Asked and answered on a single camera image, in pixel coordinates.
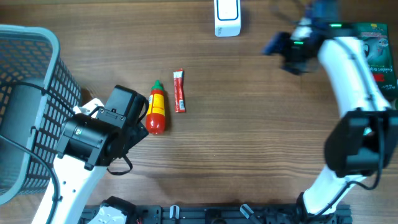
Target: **red bottle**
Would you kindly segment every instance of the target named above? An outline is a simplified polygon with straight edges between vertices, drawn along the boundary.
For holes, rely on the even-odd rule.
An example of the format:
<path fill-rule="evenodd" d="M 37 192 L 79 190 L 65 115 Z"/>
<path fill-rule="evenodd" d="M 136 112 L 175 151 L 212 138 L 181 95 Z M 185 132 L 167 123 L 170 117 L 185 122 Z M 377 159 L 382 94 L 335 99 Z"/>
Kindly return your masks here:
<path fill-rule="evenodd" d="M 145 126 L 151 134 L 162 134 L 166 127 L 164 110 L 164 92 L 159 80 L 156 80 L 149 96 L 149 109 Z"/>

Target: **red packet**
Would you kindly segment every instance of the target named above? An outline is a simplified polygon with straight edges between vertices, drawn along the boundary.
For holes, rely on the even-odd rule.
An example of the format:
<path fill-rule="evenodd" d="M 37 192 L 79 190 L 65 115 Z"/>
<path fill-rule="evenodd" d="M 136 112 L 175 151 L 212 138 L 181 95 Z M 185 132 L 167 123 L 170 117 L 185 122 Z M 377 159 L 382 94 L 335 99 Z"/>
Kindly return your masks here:
<path fill-rule="evenodd" d="M 178 69 L 173 72 L 174 75 L 174 97 L 175 97 L 175 112 L 176 113 L 184 113 L 185 112 L 185 103 L 184 103 L 184 91 L 182 88 L 182 78 L 184 71 Z"/>

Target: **yellow label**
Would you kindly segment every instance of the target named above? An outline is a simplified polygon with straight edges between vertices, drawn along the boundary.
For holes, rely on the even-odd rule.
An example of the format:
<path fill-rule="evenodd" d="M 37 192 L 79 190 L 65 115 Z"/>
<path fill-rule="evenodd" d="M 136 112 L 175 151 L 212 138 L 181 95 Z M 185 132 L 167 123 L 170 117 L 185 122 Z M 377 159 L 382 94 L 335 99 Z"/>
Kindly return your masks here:
<path fill-rule="evenodd" d="M 148 114 L 157 113 L 165 116 L 164 113 L 164 97 L 160 94 L 151 95 L 149 97 Z"/>
<path fill-rule="evenodd" d="M 153 95 L 151 95 L 151 96 L 149 96 L 149 107 L 148 107 L 148 112 L 147 112 L 147 115 L 148 114 L 151 114 L 152 113 L 152 99 L 153 99 Z"/>

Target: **wooden table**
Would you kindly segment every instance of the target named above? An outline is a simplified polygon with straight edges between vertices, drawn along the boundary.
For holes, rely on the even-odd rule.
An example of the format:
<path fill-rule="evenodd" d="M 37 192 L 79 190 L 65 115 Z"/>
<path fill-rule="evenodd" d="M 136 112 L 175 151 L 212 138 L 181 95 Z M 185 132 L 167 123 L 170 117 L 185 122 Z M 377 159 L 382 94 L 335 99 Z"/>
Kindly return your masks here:
<path fill-rule="evenodd" d="M 396 53 L 398 3 L 356 2 L 344 1 L 344 18 L 388 23 Z M 281 8 L 300 15 L 286 0 Z M 328 77 L 322 69 L 296 77 L 279 69 L 279 56 L 261 55 L 276 32 L 293 27 L 270 14 L 268 1 L 242 0 L 242 9 L 241 35 L 216 38 L 213 1 L 0 6 L 0 23 L 55 32 L 63 60 L 93 96 L 106 101 L 117 84 L 148 96 L 156 79 L 167 91 L 167 132 L 132 148 L 133 171 L 106 174 L 88 204 L 111 195 L 138 205 L 293 203 L 311 186 L 338 121 Z M 174 113 L 178 68 L 185 114 Z M 378 189 L 355 187 L 343 200 L 355 223 L 396 223 L 397 171 L 394 156 Z M 0 207 L 0 223 L 30 223 L 41 198 L 16 197 Z"/>

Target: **green package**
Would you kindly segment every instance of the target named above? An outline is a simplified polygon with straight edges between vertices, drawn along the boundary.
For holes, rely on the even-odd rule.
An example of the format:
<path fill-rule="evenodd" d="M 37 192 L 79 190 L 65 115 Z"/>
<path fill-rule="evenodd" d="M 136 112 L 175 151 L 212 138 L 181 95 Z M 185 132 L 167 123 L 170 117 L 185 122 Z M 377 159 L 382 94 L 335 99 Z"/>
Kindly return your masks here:
<path fill-rule="evenodd" d="M 387 24 L 364 22 L 355 26 L 364 42 L 365 56 L 381 93 L 387 99 L 398 98 Z"/>

